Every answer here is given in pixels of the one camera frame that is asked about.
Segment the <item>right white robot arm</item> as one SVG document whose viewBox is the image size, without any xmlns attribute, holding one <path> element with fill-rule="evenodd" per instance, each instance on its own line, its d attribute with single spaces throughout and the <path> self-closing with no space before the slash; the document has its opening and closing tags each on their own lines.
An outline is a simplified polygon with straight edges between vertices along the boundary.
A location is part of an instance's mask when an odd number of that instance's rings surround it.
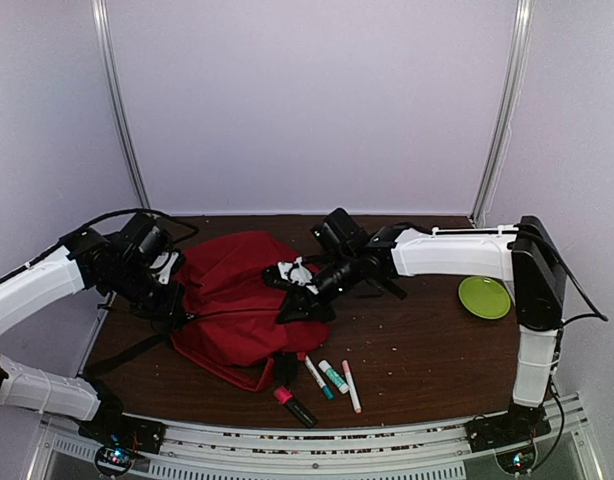
<svg viewBox="0 0 614 480">
<path fill-rule="evenodd" d="M 399 222 L 370 234 L 345 209 L 337 208 L 311 233 L 325 264 L 316 273 L 300 258 L 275 266 L 286 293 L 278 322 L 331 321 L 332 302 L 363 281 L 403 299 L 405 291 L 394 282 L 400 277 L 498 280 L 513 300 L 520 331 L 510 412 L 501 417 L 499 430 L 506 440 L 517 442 L 537 426 L 536 410 L 558 364 L 566 285 L 577 281 L 537 217 L 484 229 L 424 229 Z"/>
</svg>

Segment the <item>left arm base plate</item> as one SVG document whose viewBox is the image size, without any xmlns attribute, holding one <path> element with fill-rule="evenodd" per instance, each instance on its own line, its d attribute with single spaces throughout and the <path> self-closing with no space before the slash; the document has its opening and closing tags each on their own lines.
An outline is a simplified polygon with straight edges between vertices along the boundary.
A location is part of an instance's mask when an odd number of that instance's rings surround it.
<svg viewBox="0 0 614 480">
<path fill-rule="evenodd" d="M 158 454 L 166 432 L 164 423 L 125 415 L 116 426 L 99 421 L 77 421 L 77 425 L 85 438 L 135 453 Z"/>
</svg>

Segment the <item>white green glue stick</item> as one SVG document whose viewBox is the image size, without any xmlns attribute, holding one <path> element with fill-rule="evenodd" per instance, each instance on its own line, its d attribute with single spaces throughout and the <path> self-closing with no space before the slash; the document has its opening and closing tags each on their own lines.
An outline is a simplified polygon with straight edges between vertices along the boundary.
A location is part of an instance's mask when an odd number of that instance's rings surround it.
<svg viewBox="0 0 614 480">
<path fill-rule="evenodd" d="M 327 360 L 321 360 L 318 363 L 318 367 L 326 375 L 326 377 L 335 385 L 335 387 L 341 394 L 347 394 L 349 392 L 349 385 L 347 384 L 347 382 Z"/>
</svg>

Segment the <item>teal white marker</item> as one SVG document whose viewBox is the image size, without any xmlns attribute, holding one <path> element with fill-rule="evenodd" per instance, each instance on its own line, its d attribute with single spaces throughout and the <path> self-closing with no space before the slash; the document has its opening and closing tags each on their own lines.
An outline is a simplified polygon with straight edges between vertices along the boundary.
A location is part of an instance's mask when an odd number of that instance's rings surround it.
<svg viewBox="0 0 614 480">
<path fill-rule="evenodd" d="M 322 376 L 318 372 L 317 368 L 313 364 L 312 360 L 308 356 L 305 356 L 304 364 L 305 364 L 309 374 L 311 375 L 311 377 L 316 382 L 318 388 L 320 389 L 322 394 L 325 396 L 325 398 L 327 400 L 329 400 L 329 401 L 333 400 L 334 399 L 334 394 L 332 393 L 332 391 L 330 390 L 329 386 L 326 384 L 325 380 L 322 378 Z"/>
</svg>

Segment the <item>red backpack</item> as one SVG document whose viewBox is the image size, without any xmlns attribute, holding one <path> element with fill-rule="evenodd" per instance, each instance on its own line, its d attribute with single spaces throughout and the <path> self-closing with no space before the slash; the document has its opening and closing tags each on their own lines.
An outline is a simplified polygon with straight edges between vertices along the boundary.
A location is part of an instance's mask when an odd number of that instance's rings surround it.
<svg viewBox="0 0 614 480">
<path fill-rule="evenodd" d="M 290 383 L 298 363 L 328 339 L 330 322 L 278 322 L 286 293 L 266 286 L 262 272 L 301 256 L 270 234 L 255 231 L 219 237 L 186 250 L 185 256 L 176 279 L 185 288 L 183 306 L 191 320 L 171 334 L 162 326 L 154 335 L 86 370 L 123 353 L 132 352 L 136 358 L 170 342 L 176 352 L 207 372 L 258 393 L 275 382 Z M 302 258 L 313 273 L 325 264 L 323 252 Z"/>
</svg>

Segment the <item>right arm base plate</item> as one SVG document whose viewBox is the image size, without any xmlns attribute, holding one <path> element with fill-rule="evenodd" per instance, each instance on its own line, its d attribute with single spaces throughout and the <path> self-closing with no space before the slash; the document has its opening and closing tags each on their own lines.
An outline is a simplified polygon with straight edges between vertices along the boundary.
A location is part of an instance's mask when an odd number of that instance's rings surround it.
<svg viewBox="0 0 614 480">
<path fill-rule="evenodd" d="M 516 405 L 511 405 L 504 413 L 476 416 L 464 428 L 473 453 L 527 443 L 551 432 L 543 407 Z"/>
</svg>

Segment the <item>pink white marker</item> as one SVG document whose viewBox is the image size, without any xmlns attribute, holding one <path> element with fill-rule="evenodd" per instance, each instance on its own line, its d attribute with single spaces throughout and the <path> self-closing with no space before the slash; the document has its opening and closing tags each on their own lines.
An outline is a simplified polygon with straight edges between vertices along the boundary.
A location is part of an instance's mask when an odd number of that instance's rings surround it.
<svg viewBox="0 0 614 480">
<path fill-rule="evenodd" d="M 349 395 L 350 395 L 350 399 L 351 399 L 351 403 L 354 409 L 354 412 L 356 414 L 361 414 L 362 413 L 362 406 L 361 406 L 361 402 L 360 402 L 360 398 L 358 395 L 358 391 L 356 389 L 356 385 L 354 382 L 354 378 L 353 378 L 353 374 L 350 368 L 350 364 L 347 360 L 343 360 L 341 362 L 342 368 L 343 368 L 343 372 L 345 375 L 345 381 L 349 387 Z"/>
</svg>

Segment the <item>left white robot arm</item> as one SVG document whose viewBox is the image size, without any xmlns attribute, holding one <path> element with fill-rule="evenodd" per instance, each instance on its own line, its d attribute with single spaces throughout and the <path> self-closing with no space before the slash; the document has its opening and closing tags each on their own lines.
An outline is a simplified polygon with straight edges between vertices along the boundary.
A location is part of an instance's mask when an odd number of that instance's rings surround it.
<svg viewBox="0 0 614 480">
<path fill-rule="evenodd" d="M 0 337 L 45 307 L 90 289 L 125 299 L 135 315 L 163 323 L 167 334 L 180 329 L 192 318 L 174 278 L 185 256 L 163 221 L 198 232 L 158 210 L 117 210 L 84 223 L 1 277 Z M 120 444 L 131 424 L 121 401 L 98 378 L 134 356 L 123 353 L 78 377 L 64 377 L 0 354 L 0 406 L 91 422 L 108 443 Z"/>
</svg>

